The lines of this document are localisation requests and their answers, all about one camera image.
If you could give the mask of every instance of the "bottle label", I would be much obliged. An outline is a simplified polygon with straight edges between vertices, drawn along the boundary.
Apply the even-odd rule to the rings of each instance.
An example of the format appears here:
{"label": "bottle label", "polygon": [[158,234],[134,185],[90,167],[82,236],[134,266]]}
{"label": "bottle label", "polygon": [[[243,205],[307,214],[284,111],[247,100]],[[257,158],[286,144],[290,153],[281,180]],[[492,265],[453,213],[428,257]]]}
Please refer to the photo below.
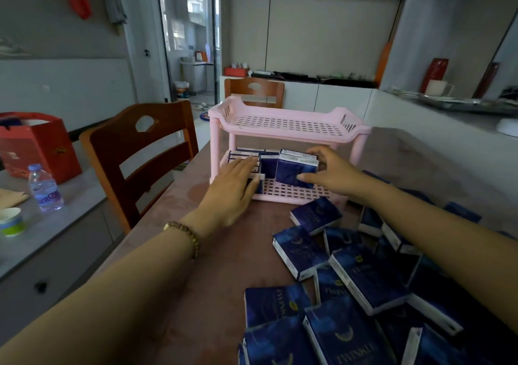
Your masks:
{"label": "bottle label", "polygon": [[59,201],[61,199],[61,193],[59,191],[55,191],[52,193],[49,193],[47,196],[43,198],[38,199],[39,205],[47,205],[47,204],[53,204],[56,201]]}

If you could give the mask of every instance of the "hand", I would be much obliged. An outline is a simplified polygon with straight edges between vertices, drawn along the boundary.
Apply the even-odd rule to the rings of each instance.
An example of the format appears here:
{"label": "hand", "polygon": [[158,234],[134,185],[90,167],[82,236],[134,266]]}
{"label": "hand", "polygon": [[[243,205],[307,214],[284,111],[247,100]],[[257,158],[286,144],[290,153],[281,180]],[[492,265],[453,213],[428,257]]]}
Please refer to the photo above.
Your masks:
{"label": "hand", "polygon": [[358,198],[362,197],[365,187],[371,183],[371,177],[358,170],[347,160],[342,159],[330,147],[312,147],[306,153],[317,155],[325,171],[297,175],[297,179],[303,182],[322,185],[331,192]]}
{"label": "hand", "polygon": [[201,240],[221,227],[232,225],[247,209],[259,185],[257,175],[247,186],[256,163],[257,158],[248,157],[223,166],[198,208],[185,215],[180,223],[193,230]]}

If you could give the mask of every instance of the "shelf leg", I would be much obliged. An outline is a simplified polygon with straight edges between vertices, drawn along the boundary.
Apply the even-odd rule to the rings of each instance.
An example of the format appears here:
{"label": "shelf leg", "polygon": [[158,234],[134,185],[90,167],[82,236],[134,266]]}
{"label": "shelf leg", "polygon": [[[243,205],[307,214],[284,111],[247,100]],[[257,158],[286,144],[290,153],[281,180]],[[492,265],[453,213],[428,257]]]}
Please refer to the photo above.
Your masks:
{"label": "shelf leg", "polygon": [[351,157],[349,158],[349,161],[355,166],[358,165],[359,160],[362,157],[363,147],[367,142],[367,137],[368,134],[358,134],[358,136],[356,136],[353,141],[353,148],[351,150]]}
{"label": "shelf leg", "polygon": [[229,133],[229,150],[236,150],[236,135],[232,133]]}
{"label": "shelf leg", "polygon": [[210,119],[210,182],[220,173],[220,120]]}

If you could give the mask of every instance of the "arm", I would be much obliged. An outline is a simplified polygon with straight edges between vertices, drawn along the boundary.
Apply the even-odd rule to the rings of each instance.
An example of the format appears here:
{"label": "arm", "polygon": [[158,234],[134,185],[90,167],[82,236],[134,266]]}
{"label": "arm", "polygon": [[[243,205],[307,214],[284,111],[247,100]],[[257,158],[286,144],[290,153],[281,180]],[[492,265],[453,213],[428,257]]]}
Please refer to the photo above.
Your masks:
{"label": "arm", "polygon": [[[180,220],[202,244],[217,229],[231,225],[247,208],[259,180],[254,179],[245,188],[255,163],[256,158],[248,158],[225,166],[198,208]],[[193,251],[193,242],[186,233],[175,228],[163,231],[13,337],[0,349],[0,362],[109,362],[141,321],[146,305],[191,259]]]}
{"label": "arm", "polygon": [[299,179],[363,200],[518,333],[518,241],[369,177],[328,147],[308,153],[327,170]]}

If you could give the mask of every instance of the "bottle cap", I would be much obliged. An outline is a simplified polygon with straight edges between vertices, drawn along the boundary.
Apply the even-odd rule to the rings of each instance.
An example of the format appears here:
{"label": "bottle cap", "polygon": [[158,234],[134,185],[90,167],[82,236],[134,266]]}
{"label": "bottle cap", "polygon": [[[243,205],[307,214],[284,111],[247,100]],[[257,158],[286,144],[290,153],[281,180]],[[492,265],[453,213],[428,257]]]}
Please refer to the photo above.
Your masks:
{"label": "bottle cap", "polygon": [[42,169],[42,165],[39,163],[34,163],[29,165],[29,171],[39,171]]}

